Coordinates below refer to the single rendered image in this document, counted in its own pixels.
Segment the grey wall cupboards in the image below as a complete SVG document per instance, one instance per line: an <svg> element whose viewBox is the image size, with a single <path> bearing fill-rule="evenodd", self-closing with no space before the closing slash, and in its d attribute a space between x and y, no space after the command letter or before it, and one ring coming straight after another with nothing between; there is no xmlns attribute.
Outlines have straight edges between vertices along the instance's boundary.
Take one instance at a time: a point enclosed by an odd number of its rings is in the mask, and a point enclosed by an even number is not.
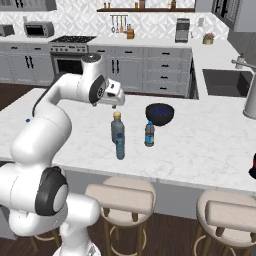
<svg viewBox="0 0 256 256"><path fill-rule="evenodd" d="M53 11L56 0L0 0L0 11Z"/></svg>
<svg viewBox="0 0 256 256"><path fill-rule="evenodd" d="M256 32L256 0L195 0L196 12L211 12L234 32Z"/></svg>

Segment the potted plant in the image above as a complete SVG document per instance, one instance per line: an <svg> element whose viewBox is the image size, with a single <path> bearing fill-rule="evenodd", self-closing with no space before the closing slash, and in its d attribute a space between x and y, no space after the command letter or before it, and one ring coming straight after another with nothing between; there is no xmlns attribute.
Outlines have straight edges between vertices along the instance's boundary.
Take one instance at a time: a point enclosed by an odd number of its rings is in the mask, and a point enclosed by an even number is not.
<svg viewBox="0 0 256 256"><path fill-rule="evenodd" d="M211 45L214 41L215 35L213 33L206 33L203 37L203 43L205 45Z"/></svg>

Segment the beige round bar stool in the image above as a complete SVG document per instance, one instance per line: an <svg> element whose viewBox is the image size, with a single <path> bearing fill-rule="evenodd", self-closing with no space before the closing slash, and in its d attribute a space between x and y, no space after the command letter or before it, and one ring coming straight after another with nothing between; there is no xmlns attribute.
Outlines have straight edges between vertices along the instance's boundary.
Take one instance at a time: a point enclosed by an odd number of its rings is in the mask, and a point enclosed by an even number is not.
<svg viewBox="0 0 256 256"><path fill-rule="evenodd" d="M206 190L196 203L198 226L192 256L207 256L211 241L223 246L221 256L241 250L250 256L256 245L256 199L243 194Z"/></svg>
<svg viewBox="0 0 256 256"><path fill-rule="evenodd" d="M32 236L30 238L30 242L33 246L33 249L35 252L39 251L39 247L37 242L41 241L41 242L50 242L50 241L54 241L56 244L56 247L59 248L61 245L61 238L60 238L60 234L59 234L59 229L55 229L51 231L52 235L49 237L46 236L42 236L42 235L35 235Z"/></svg>
<svg viewBox="0 0 256 256"><path fill-rule="evenodd" d="M90 184L85 194L98 200L104 223L107 256L143 256L147 243L146 223L156 205L156 191L150 182L124 177L110 177L102 184ZM137 250L122 254L111 244L112 233L119 239L120 228L138 229Z"/></svg>

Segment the dark sink basin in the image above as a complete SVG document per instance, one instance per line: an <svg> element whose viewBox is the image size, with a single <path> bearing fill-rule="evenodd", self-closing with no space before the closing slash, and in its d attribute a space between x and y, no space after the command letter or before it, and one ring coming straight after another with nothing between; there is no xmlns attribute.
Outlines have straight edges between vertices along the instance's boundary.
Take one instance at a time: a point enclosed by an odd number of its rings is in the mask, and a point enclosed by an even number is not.
<svg viewBox="0 0 256 256"><path fill-rule="evenodd" d="M204 69L207 92L211 96L247 96L253 75L250 71Z"/></svg>

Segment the silver coffee machine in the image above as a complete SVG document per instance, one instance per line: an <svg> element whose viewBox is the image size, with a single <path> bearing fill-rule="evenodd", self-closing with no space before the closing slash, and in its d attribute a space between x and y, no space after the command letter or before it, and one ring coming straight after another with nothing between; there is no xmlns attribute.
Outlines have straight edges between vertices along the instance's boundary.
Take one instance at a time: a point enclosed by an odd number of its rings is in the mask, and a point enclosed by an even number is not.
<svg viewBox="0 0 256 256"><path fill-rule="evenodd" d="M190 19L189 18L178 18L176 23L176 43L187 43L188 33L190 29Z"/></svg>

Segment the silver toaster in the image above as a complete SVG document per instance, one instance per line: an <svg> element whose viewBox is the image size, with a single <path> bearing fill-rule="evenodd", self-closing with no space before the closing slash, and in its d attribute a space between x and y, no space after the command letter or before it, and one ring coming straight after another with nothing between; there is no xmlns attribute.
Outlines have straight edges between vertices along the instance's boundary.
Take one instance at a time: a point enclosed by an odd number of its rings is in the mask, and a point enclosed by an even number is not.
<svg viewBox="0 0 256 256"><path fill-rule="evenodd" d="M14 34L14 28L11 24L0 24L0 37L7 37Z"/></svg>

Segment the grey base cupboards run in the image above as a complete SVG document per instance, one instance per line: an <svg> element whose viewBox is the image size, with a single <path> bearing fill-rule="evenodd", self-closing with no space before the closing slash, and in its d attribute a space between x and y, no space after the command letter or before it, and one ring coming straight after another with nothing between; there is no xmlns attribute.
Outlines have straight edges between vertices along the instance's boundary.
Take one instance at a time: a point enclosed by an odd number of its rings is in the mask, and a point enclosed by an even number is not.
<svg viewBox="0 0 256 256"><path fill-rule="evenodd" d="M53 77L47 43L0 43L0 83L48 86Z"/></svg>
<svg viewBox="0 0 256 256"><path fill-rule="evenodd" d="M89 51L103 56L107 76L127 93L192 98L191 48L90 45Z"/></svg>

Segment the dark blue bowl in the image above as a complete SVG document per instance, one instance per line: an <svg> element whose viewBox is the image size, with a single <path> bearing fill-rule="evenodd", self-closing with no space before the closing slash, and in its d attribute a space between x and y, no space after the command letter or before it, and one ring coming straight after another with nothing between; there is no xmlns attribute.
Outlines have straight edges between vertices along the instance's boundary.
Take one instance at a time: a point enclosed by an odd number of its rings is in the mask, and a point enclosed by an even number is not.
<svg viewBox="0 0 256 256"><path fill-rule="evenodd" d="M161 127L173 119L174 108L164 103L153 103L146 107L145 115L153 125Z"/></svg>

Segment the silver toaster oven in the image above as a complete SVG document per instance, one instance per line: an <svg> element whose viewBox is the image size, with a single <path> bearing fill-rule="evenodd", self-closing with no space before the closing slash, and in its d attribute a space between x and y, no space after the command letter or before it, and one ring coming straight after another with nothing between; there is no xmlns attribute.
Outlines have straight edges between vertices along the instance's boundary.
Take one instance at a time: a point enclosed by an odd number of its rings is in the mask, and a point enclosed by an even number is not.
<svg viewBox="0 0 256 256"><path fill-rule="evenodd" d="M54 25L50 21L30 21L24 23L24 31L27 37L49 38L54 35Z"/></svg>

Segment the black gas hob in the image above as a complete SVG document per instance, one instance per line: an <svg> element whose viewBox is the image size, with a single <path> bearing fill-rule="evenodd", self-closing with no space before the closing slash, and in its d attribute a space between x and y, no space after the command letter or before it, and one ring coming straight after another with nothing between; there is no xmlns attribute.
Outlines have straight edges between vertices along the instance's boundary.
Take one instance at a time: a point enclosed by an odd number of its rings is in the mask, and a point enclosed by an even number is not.
<svg viewBox="0 0 256 256"><path fill-rule="evenodd" d="M97 36L61 36L52 41L51 43L88 43L95 39Z"/></svg>

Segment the clear plastic bottle blue cap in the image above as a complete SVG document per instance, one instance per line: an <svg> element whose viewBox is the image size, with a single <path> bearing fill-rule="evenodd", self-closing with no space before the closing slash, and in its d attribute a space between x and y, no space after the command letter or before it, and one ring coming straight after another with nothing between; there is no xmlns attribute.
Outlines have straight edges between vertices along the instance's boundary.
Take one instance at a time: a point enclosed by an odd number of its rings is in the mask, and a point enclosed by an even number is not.
<svg viewBox="0 0 256 256"><path fill-rule="evenodd" d="M154 145L154 132L155 128L151 121L149 121L145 127L145 141L144 144L147 147L152 147Z"/></svg>

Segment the soap dispenser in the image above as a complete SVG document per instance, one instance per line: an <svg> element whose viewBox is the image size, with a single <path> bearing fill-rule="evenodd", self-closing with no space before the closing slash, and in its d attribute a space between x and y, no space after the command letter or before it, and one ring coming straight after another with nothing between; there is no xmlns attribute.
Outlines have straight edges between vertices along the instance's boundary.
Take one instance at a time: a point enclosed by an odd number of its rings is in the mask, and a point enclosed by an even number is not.
<svg viewBox="0 0 256 256"><path fill-rule="evenodd" d="M243 68L243 63L245 61L245 56L244 53L241 53L238 57L237 57L237 64L235 65L236 69L242 69Z"/></svg>

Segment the wooden knife block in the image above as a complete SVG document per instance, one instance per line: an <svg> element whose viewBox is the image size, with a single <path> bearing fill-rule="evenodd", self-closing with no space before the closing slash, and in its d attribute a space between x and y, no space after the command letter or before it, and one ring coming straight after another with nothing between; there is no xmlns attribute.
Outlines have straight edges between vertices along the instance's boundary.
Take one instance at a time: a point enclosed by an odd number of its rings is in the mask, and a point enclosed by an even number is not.
<svg viewBox="0 0 256 256"><path fill-rule="evenodd" d="M133 39L135 37L134 29L131 27L130 24L127 25L126 37L128 39Z"/></svg>

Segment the grey glass bottle cork cap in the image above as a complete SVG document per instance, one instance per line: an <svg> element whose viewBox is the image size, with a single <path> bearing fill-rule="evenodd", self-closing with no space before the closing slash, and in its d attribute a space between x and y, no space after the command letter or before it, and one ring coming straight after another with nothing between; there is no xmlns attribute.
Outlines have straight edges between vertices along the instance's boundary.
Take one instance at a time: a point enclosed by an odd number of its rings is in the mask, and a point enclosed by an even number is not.
<svg viewBox="0 0 256 256"><path fill-rule="evenodd" d="M121 113L119 111L115 111L113 113L113 121L111 122L111 137L113 143L116 143L118 133L125 135L125 126L121 121Z"/></svg>

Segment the brown wall shelf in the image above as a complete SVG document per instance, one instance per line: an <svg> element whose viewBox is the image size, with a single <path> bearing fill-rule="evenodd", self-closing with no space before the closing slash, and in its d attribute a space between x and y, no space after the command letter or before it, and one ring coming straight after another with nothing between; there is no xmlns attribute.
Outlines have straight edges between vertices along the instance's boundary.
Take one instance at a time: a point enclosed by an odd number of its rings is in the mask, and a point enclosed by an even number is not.
<svg viewBox="0 0 256 256"><path fill-rule="evenodd" d="M97 12L182 12L182 13L195 13L195 8L101 8Z"/></svg>

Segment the silver tap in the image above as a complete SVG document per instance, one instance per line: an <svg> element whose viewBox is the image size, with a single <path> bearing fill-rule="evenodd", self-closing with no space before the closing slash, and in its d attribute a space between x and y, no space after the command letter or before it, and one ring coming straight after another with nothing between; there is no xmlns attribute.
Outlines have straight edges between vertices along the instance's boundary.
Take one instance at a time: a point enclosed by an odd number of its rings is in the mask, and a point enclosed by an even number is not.
<svg viewBox="0 0 256 256"><path fill-rule="evenodd" d="M242 65L251 68L254 72L251 85L247 94L243 114L247 118L256 120L256 66L248 64L245 61Z"/></svg>

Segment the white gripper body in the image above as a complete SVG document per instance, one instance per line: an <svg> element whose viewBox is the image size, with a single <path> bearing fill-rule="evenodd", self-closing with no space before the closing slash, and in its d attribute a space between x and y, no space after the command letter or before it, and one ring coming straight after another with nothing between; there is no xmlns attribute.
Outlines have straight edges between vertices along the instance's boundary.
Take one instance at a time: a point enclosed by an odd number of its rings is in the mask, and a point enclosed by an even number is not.
<svg viewBox="0 0 256 256"><path fill-rule="evenodd" d="M125 94L123 91L120 91L117 95L113 93L105 93L99 100L99 103L111 106L122 106L125 103Z"/></svg>

